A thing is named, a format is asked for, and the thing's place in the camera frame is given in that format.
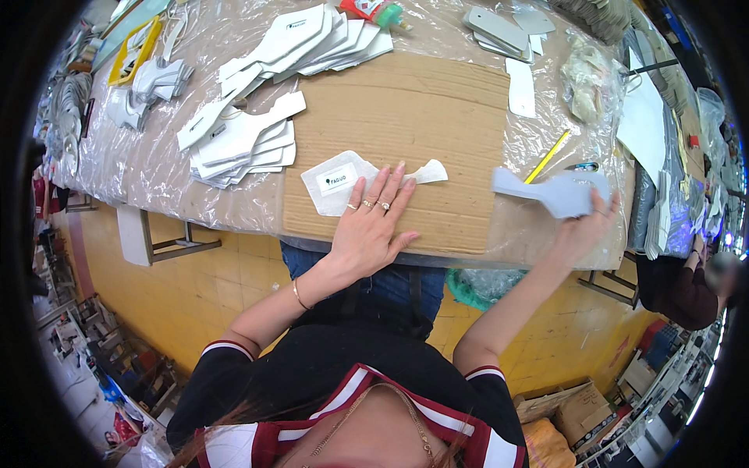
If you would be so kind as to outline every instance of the tiled floor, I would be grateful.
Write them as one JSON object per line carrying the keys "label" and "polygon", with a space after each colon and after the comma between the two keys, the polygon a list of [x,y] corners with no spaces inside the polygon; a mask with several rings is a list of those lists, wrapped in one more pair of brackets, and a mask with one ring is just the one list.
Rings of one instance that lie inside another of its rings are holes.
{"label": "tiled floor", "polygon": [[[95,212],[67,215],[80,216],[95,291],[134,331],[174,358],[185,372],[193,369],[202,348],[217,339],[242,309],[289,283],[278,240],[205,228],[196,228],[195,238],[221,239],[220,249],[161,261],[152,267],[130,264],[122,258],[115,209],[103,203],[98,206]],[[57,215],[56,221],[61,217],[65,215]],[[59,219],[58,224],[66,221]],[[183,225],[176,219],[151,214],[150,222],[154,242],[183,235]],[[627,279],[636,279],[631,262],[625,261],[622,269]],[[644,329],[655,319],[642,308],[633,311],[581,287],[576,278],[586,274],[570,275],[500,357],[513,395],[542,392],[586,376],[602,391],[608,390]],[[606,279],[601,283],[613,284]],[[454,302],[446,289],[428,343],[451,359],[455,344],[479,315],[478,310]]]}

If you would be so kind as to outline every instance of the yellow pencil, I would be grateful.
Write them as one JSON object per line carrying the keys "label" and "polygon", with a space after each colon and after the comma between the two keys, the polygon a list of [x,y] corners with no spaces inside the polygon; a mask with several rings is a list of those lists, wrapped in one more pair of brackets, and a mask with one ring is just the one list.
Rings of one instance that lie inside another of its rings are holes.
{"label": "yellow pencil", "polygon": [[542,159],[541,163],[533,169],[533,172],[530,173],[528,178],[525,180],[525,183],[531,183],[533,182],[533,179],[536,178],[537,175],[539,175],[539,172],[544,168],[547,162],[551,159],[551,157],[562,147],[565,140],[569,136],[569,130],[565,131],[562,136],[560,136],[560,139],[557,140],[557,143],[554,144],[554,146],[551,147],[548,153],[546,153],[546,156],[544,156],[544,159]]}

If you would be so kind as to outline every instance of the label sticker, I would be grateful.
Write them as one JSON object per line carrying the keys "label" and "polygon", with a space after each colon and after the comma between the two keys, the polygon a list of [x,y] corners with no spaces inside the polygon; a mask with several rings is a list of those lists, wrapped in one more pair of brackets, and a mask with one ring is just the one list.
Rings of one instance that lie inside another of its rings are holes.
{"label": "label sticker", "polygon": [[322,196],[326,196],[354,186],[357,178],[357,170],[354,164],[350,162],[332,171],[318,175],[317,181]]}
{"label": "label sticker", "polygon": [[290,25],[286,25],[286,29],[299,28],[300,26],[304,26],[306,23],[307,23],[307,20],[302,19],[301,21],[293,22]]}
{"label": "label sticker", "polygon": [[215,129],[213,132],[210,133],[210,139],[216,138],[218,135],[221,135],[224,130],[226,130],[226,124],[223,124],[221,127]]}

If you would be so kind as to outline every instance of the hair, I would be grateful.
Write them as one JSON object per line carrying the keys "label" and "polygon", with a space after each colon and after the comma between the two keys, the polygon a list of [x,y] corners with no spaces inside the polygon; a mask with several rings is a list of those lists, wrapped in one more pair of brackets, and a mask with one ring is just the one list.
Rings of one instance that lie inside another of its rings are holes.
{"label": "hair", "polygon": [[[272,415],[265,416],[263,418],[251,418],[255,419],[256,421],[260,420],[268,420],[268,419],[275,419],[281,415],[290,413],[295,410],[302,409],[304,407],[309,407],[315,404],[315,402],[312,402],[311,404],[304,404],[299,407],[293,407],[289,408],[287,410],[283,410],[279,413],[274,413]],[[214,422],[211,427],[206,429],[205,431],[202,431],[200,434],[197,434],[193,436],[193,438],[186,443],[182,449],[175,455],[175,459],[172,460],[168,465],[166,465],[166,468],[180,468],[180,467],[186,467],[188,466],[195,458],[205,449],[205,436],[209,434],[212,431],[215,431],[219,426],[225,426],[225,425],[234,425],[234,424],[244,424],[246,423],[247,416],[251,416],[252,413],[252,407],[250,406],[248,401],[244,401],[240,403],[236,408],[234,408],[232,411],[224,415],[223,417],[219,418],[216,422]],[[461,446],[463,445],[463,442],[467,439],[466,435],[463,433],[460,433],[447,447],[447,450],[442,453],[433,464],[427,463],[425,465],[425,468],[452,468],[453,466],[457,468],[463,468],[465,465],[462,460],[462,456],[460,455]]]}

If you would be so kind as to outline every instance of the gold bracelet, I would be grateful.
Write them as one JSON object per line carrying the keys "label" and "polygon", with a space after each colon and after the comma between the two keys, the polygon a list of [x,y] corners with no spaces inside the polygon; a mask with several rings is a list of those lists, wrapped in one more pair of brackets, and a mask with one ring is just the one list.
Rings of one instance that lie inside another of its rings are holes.
{"label": "gold bracelet", "polygon": [[294,296],[297,297],[297,300],[299,301],[299,305],[302,306],[302,307],[304,307],[304,310],[306,310],[306,311],[310,310],[310,308],[307,307],[307,306],[305,306],[302,303],[302,300],[299,298],[299,293],[297,292],[297,279],[296,278],[294,278],[294,280],[291,282],[291,286],[294,287]]}

